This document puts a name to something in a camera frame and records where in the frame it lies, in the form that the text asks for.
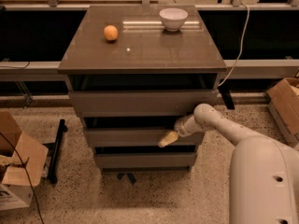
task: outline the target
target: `metal stand leg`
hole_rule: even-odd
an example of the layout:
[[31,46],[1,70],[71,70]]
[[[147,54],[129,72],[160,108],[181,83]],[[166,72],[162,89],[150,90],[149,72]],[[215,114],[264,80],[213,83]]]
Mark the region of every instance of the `metal stand leg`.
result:
[[129,178],[131,184],[134,185],[135,182],[136,182],[136,179],[135,179],[135,176],[134,176],[132,173],[119,173],[119,174],[117,175],[117,178],[118,178],[119,180],[121,180],[121,179],[124,177],[125,174],[127,174],[127,176],[128,176],[128,178]]
[[26,84],[23,81],[16,81],[16,84],[17,84],[19,90],[21,91],[22,96],[25,99],[25,106],[24,107],[26,108],[26,107],[30,106],[30,104],[32,103],[33,98],[32,98],[32,94],[31,94],[31,92],[29,92]]
[[61,142],[62,142],[62,139],[63,139],[63,134],[65,132],[67,132],[67,127],[65,125],[65,120],[60,119],[55,142],[50,143],[50,144],[44,144],[44,146],[46,146],[49,149],[49,154],[51,156],[50,167],[49,167],[49,172],[48,172],[47,179],[52,184],[57,183],[57,176],[56,176],[55,170],[56,170],[56,164],[57,164],[59,148],[60,148],[60,145],[61,145]]
[[227,109],[235,109],[234,101],[233,101],[233,98],[231,96],[231,93],[229,91],[229,87],[227,86],[227,84],[224,83],[223,85],[219,86],[218,91],[221,93],[222,99],[223,99]]

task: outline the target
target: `terrazzo floor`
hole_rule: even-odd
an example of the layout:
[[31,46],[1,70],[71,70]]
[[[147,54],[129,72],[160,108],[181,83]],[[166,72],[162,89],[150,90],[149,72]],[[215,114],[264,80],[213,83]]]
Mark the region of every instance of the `terrazzo floor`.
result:
[[[189,172],[134,173],[132,185],[126,176],[119,180],[117,174],[100,173],[73,108],[55,105],[9,108],[21,128],[41,143],[52,142],[59,120],[66,120],[58,183],[53,186],[42,179],[36,187],[45,223],[229,223],[229,165],[234,147],[219,133],[206,133]],[[228,119],[284,142],[266,105],[216,108]],[[29,208],[1,211],[0,223],[40,223],[36,202]]]

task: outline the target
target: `open drawer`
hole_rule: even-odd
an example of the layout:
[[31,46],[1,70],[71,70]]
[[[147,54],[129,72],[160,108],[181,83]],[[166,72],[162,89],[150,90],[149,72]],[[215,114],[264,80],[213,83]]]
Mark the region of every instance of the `open drawer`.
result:
[[[167,129],[98,129],[84,130],[85,137],[91,147],[158,147],[159,140],[167,133]],[[204,133],[194,133],[179,138],[170,146],[195,146],[201,144]]]
[[186,115],[201,103],[214,105],[217,90],[203,91],[71,91],[78,116]]

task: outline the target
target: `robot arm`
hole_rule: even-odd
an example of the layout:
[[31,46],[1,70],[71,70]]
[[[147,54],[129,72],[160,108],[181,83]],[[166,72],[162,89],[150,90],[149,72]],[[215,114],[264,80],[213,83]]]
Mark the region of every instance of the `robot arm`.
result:
[[226,119],[206,104],[179,119],[159,146],[209,129],[216,129],[235,146],[230,169],[230,224],[298,224],[299,155],[291,147]]

